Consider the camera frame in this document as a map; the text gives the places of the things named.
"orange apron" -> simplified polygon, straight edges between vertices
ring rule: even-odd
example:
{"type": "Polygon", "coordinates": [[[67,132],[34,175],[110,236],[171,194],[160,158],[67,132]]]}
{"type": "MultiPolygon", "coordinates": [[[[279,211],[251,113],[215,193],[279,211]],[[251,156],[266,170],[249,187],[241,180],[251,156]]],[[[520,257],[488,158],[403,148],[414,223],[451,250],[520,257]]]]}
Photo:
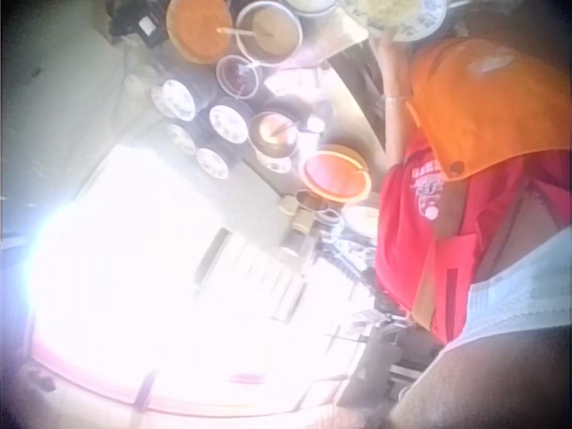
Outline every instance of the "orange apron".
{"type": "Polygon", "coordinates": [[[514,156],[570,149],[569,76],[480,39],[429,46],[411,66],[408,107],[445,180],[514,156]]]}

